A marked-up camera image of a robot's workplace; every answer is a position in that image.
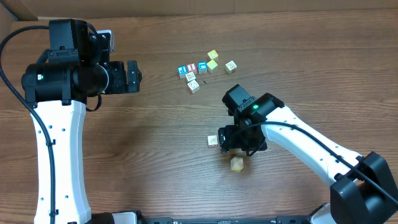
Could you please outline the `wood block red side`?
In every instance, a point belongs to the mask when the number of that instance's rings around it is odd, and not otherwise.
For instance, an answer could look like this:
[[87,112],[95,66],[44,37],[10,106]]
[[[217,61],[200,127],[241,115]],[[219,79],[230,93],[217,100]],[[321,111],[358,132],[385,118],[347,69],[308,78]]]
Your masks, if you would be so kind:
[[188,89],[190,90],[190,93],[194,94],[200,89],[200,85],[196,80],[192,80],[187,83]]

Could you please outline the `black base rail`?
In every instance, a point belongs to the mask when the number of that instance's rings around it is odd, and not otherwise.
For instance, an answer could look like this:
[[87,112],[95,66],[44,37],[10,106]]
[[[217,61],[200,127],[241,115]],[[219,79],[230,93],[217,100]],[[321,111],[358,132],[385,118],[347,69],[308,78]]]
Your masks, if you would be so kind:
[[137,219],[137,224],[310,224],[336,223],[330,215],[310,218],[305,215],[288,215],[273,218],[215,218],[215,219],[173,219],[170,217]]

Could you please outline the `natural block letter B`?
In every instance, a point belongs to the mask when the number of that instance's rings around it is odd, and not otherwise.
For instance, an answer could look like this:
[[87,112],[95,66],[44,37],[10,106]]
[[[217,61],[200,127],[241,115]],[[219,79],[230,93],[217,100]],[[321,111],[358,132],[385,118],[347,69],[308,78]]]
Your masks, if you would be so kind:
[[217,135],[208,136],[207,139],[208,139],[208,147],[218,147],[219,146]]

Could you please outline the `blue letter P block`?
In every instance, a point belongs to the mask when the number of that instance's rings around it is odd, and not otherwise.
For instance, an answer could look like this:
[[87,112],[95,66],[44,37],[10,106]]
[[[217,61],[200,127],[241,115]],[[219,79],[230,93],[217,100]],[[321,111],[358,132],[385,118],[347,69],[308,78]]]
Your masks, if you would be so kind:
[[177,67],[177,72],[180,78],[185,78],[185,75],[188,73],[187,66],[181,65]]

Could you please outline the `natural block number 4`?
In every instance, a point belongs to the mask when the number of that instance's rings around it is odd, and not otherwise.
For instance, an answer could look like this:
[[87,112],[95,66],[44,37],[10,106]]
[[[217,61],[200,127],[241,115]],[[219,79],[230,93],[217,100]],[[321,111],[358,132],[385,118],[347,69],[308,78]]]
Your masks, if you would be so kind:
[[230,169],[233,172],[241,172],[244,168],[244,159],[242,157],[235,156],[230,160]]

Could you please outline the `yellow block lower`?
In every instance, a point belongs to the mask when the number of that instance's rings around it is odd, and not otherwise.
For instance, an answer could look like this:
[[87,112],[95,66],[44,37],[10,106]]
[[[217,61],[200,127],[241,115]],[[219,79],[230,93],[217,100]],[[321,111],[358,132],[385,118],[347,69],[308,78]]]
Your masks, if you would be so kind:
[[218,64],[214,60],[210,60],[206,63],[207,69],[209,73],[214,73],[218,69]]

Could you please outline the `red letter I block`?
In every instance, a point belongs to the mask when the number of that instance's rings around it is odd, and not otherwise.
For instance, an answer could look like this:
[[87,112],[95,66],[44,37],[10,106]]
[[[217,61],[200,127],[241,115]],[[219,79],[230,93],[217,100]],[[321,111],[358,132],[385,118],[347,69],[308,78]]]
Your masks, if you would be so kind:
[[187,70],[188,72],[193,72],[196,73],[197,72],[197,66],[195,63],[189,63],[187,64]]

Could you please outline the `yellow block upper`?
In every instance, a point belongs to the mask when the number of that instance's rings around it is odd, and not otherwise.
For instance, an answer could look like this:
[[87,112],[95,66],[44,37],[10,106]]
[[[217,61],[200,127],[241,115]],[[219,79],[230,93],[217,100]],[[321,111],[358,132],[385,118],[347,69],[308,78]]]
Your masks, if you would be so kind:
[[218,61],[218,59],[219,59],[219,55],[218,55],[218,53],[217,53],[217,51],[216,50],[211,50],[211,51],[209,51],[208,53],[207,53],[207,56],[208,56],[208,60],[214,60],[214,61]]

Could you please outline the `cardboard box edge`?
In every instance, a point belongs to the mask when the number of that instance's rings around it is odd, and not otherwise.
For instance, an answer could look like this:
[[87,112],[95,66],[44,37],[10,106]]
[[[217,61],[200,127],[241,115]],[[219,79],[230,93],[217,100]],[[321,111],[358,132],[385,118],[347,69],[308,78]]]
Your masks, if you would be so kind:
[[18,19],[33,21],[47,17],[96,19],[389,9],[397,7],[397,0],[5,0],[1,4]]

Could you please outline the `natural wood picture block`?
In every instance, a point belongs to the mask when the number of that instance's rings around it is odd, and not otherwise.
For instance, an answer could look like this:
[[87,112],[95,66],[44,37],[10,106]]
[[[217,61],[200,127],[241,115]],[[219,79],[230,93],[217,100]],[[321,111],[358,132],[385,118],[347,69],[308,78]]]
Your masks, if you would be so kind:
[[187,83],[190,83],[190,82],[192,82],[192,81],[194,81],[194,80],[197,79],[194,72],[188,72],[188,73],[186,73],[186,74],[185,74],[185,78],[186,78]]

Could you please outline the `natural wood block right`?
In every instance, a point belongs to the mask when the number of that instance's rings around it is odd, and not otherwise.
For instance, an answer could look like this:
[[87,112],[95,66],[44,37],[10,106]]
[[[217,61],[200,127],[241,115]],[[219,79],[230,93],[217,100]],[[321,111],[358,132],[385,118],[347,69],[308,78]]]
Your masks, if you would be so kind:
[[233,60],[229,61],[228,63],[225,64],[225,70],[228,75],[234,73],[237,70],[237,65]]

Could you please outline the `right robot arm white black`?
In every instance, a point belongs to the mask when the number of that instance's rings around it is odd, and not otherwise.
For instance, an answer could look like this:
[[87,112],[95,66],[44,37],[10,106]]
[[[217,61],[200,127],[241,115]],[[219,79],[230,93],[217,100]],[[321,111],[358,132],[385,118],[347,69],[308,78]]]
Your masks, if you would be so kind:
[[251,96],[242,86],[222,102],[234,118],[218,130],[220,151],[241,149],[251,157],[274,142],[301,160],[330,190],[330,202],[304,223],[385,223],[397,212],[397,185],[386,160],[349,150],[305,124],[270,93]]

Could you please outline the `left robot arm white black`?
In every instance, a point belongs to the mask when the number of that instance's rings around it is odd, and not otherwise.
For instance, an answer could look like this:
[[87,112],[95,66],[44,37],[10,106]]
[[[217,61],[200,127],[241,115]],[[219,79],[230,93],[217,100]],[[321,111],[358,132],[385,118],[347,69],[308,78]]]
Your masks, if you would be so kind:
[[137,212],[91,211],[83,176],[83,125],[89,97],[137,93],[142,74],[134,60],[109,59],[110,30],[85,21],[49,23],[50,50],[22,76],[33,109],[39,196],[35,223],[137,223]]

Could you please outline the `yellow block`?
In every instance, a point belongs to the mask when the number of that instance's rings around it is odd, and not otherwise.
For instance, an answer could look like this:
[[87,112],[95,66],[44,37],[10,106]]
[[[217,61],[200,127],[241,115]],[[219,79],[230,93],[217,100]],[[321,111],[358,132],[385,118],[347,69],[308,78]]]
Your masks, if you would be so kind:
[[208,60],[214,60],[214,61],[218,61],[218,59],[219,59],[219,55],[218,55],[218,53],[217,53],[217,51],[216,50],[211,50],[211,51],[209,51],[208,53],[207,53],[207,56],[208,56]]
[[218,64],[214,60],[210,60],[206,63],[207,69],[209,73],[214,73],[218,69]]

